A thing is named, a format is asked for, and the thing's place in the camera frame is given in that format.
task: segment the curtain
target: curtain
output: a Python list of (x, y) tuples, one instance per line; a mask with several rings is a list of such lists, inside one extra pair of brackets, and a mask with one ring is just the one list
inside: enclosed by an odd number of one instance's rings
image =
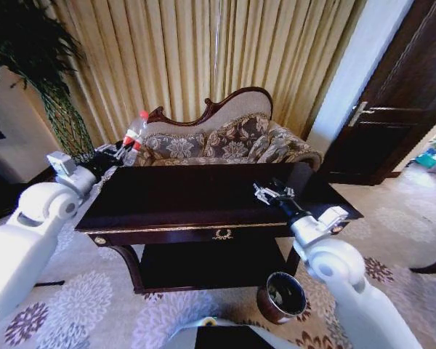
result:
[(95, 145), (120, 140), (140, 110), (192, 121), (203, 100), (241, 87), (273, 98), (300, 135), (355, 0), (57, 0), (81, 43), (68, 78)]

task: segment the floor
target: floor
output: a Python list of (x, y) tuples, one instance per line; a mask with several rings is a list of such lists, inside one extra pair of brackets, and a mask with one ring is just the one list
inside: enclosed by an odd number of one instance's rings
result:
[[(436, 260), (436, 176), (413, 165), (374, 187), (334, 187), (366, 216), (339, 237), (360, 250), (371, 283), (395, 303), (423, 347), (436, 348), (436, 275), (408, 270)], [(264, 327), (302, 348), (352, 347), (334, 317), (333, 297), (304, 268), (296, 277), (309, 306), (280, 326), (260, 315), (251, 287), (133, 294), (121, 257), (73, 231), (89, 205), (64, 227), (41, 276), (65, 285), (35, 288), (0, 323), (0, 348), (158, 348), (178, 326), (208, 315)], [(278, 243), (287, 253), (291, 242)], [(142, 254), (142, 246), (137, 251)]]

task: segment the dark wooden table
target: dark wooden table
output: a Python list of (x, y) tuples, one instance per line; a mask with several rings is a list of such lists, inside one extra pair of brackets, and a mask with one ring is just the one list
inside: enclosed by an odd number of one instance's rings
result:
[[(272, 177), (316, 218), (330, 206), (349, 212), (344, 225), (362, 217), (304, 163), (123, 167), (76, 230), (124, 258), (135, 293), (259, 286), (299, 263), (275, 241), (291, 237), (283, 213), (254, 196), (252, 183)], [(141, 261), (135, 244), (146, 245)]]

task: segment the metal trash can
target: metal trash can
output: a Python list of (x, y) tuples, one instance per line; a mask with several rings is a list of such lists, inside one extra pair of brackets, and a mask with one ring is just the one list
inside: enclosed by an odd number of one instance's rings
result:
[(268, 321), (280, 325), (302, 313), (307, 299), (293, 276), (276, 272), (268, 277), (266, 285), (258, 288), (257, 305)]

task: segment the table top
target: table top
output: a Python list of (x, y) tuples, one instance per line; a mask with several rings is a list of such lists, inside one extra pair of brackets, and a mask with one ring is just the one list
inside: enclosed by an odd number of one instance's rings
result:
[(363, 217), (305, 163), (121, 167), (107, 181), (76, 230), (264, 225), (286, 217), (254, 196), (252, 184), (275, 177), (299, 205), (319, 217), (330, 206)]

